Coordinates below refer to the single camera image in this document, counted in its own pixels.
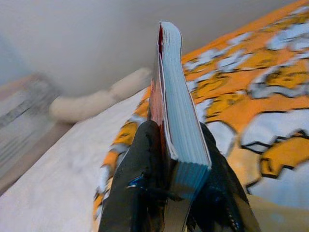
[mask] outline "book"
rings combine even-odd
[[[181,65],[182,37],[161,22],[148,118],[160,127],[167,189],[182,201],[168,200],[164,231],[182,232],[190,206],[211,170],[211,159]]]

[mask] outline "white bedsheet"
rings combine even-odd
[[[1,232],[88,232],[99,168],[144,90],[76,124],[0,197]]]

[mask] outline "cartoon print blanket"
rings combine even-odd
[[[183,70],[199,120],[247,192],[309,209],[309,3],[287,5],[183,56]],[[95,223],[114,170],[146,119],[149,94],[105,158]]]

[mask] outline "white wall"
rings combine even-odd
[[[183,34],[183,53],[292,0],[0,0],[0,36],[68,95],[152,67],[157,22]]]

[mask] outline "bed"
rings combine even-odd
[[[75,124],[54,144],[0,197],[0,231],[91,231],[100,164],[143,93]]]
[[[298,33],[298,27],[309,28],[307,4],[298,1],[219,38],[184,56],[183,67],[199,119],[218,139],[220,151],[247,192],[308,211],[309,157],[297,153],[309,144],[309,32]],[[291,26],[297,28],[287,31]],[[283,33],[276,37],[278,31]],[[265,49],[272,36],[273,43]],[[248,44],[254,49],[246,51]],[[287,75],[278,84],[280,78],[275,77],[282,73]],[[296,84],[287,85],[295,74]],[[98,220],[109,191],[104,167],[121,161],[119,155],[128,149],[136,130],[128,123],[145,120],[148,97],[149,90],[143,90],[74,125],[0,197],[0,231],[91,231],[92,215]],[[268,130],[270,125],[275,125],[273,130]],[[130,139],[117,140],[125,126]],[[297,145],[292,153],[300,155],[292,163],[278,156],[287,145]]]

